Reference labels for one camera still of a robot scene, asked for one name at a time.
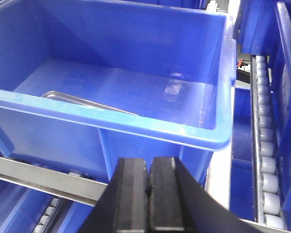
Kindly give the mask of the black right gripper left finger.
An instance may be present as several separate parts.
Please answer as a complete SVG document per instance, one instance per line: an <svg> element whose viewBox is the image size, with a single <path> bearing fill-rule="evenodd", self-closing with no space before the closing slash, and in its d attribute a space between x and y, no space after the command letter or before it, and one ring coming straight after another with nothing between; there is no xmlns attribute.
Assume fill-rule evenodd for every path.
<svg viewBox="0 0 291 233"><path fill-rule="evenodd" d="M119 158L113 176L81 233L147 232L147 169L144 159Z"/></svg>

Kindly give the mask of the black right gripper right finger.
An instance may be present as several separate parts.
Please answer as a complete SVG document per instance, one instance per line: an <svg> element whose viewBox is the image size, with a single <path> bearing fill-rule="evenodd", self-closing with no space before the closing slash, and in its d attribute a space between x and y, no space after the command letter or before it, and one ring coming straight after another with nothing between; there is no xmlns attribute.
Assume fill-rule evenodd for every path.
<svg viewBox="0 0 291 233"><path fill-rule="evenodd" d="M259 232L215 201L178 158L154 158L149 184L152 233Z"/></svg>

